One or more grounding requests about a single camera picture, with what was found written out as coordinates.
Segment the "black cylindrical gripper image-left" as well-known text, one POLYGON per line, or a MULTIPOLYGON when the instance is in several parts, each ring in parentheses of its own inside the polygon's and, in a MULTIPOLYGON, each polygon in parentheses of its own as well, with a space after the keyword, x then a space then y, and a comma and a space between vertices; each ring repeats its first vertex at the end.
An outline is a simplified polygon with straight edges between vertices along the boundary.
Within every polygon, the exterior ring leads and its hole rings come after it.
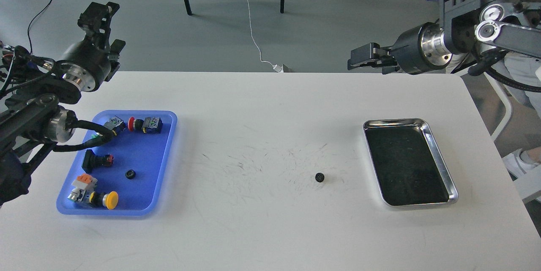
POLYGON ((119 9, 117 3, 90 3, 77 21, 88 41, 72 44, 57 61, 63 71, 62 78, 81 92, 98 90, 103 82, 110 82, 120 68, 118 60, 126 42, 115 39, 109 43, 112 17, 119 9))

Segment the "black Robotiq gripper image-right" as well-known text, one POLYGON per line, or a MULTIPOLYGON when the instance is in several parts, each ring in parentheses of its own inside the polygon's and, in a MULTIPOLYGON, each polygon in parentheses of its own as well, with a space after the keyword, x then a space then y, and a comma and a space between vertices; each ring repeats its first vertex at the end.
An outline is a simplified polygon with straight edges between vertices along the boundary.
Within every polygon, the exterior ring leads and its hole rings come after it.
POLYGON ((381 47, 370 42, 350 51, 347 69, 351 71, 359 67, 381 68, 381 73, 400 73, 401 69, 411 75, 436 71, 442 66, 429 62, 421 48, 421 37, 429 26, 425 23, 402 33, 393 46, 381 47))

